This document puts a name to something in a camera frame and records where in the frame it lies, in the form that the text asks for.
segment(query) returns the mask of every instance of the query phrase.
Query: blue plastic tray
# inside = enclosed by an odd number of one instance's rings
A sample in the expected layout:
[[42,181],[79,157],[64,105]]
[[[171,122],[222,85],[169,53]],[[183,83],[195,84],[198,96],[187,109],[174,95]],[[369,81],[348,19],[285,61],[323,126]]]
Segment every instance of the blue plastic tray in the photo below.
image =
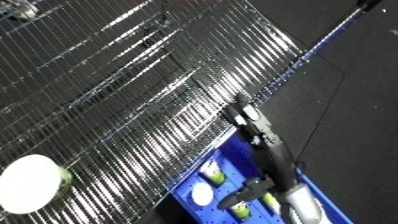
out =
[[[198,172],[193,172],[184,182],[172,191],[173,196],[197,220],[198,223],[211,224],[266,224],[283,223],[267,206],[259,200],[248,203],[251,216],[246,221],[240,221],[227,211],[217,209],[218,202],[227,194],[242,186],[242,182],[249,177],[258,176],[256,169],[249,160],[250,150],[246,142],[241,141],[237,135],[228,139],[211,159],[215,159],[220,168],[227,175],[227,180],[219,187],[213,186],[214,199],[205,206],[196,205],[191,198],[192,187],[198,182],[206,182]],[[333,223],[352,223],[305,175],[300,174],[303,182],[307,183],[315,197],[323,204],[329,219]]]

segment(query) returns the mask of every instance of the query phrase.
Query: metal wire rack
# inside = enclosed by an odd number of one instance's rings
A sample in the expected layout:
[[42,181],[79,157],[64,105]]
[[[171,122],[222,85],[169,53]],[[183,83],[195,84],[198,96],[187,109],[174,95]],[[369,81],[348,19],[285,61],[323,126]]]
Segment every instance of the metal wire rack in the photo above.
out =
[[301,53],[243,0],[37,0],[24,20],[0,2],[0,171],[42,154],[74,176],[0,223],[135,222],[226,130],[223,106]]

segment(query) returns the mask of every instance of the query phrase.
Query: green cup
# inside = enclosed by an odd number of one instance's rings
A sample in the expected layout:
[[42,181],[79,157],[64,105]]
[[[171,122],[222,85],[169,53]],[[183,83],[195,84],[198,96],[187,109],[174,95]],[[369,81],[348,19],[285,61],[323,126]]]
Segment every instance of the green cup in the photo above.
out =
[[275,214],[280,215],[281,205],[271,193],[267,192],[260,198],[260,200],[265,205],[267,205]]
[[229,209],[235,218],[241,221],[247,220],[250,217],[249,207],[247,207],[247,204],[243,201],[230,207]]
[[72,186],[72,174],[65,168],[59,167],[59,171],[61,174],[61,184],[59,185],[59,189],[57,194],[54,197],[54,200],[58,198],[62,198],[69,191]]
[[221,185],[227,179],[225,174],[218,166],[217,162],[214,160],[206,161],[201,166],[199,173],[201,173],[207,180],[215,185]]

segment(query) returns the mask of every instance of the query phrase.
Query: dark surface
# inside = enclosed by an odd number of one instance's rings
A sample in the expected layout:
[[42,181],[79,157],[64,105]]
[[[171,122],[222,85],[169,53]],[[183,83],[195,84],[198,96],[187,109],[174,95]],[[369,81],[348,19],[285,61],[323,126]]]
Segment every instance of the dark surface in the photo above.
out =
[[[352,0],[252,2],[307,45],[355,5]],[[398,223],[397,21],[398,2],[385,0],[264,108],[274,129],[307,163],[310,178],[355,223]]]

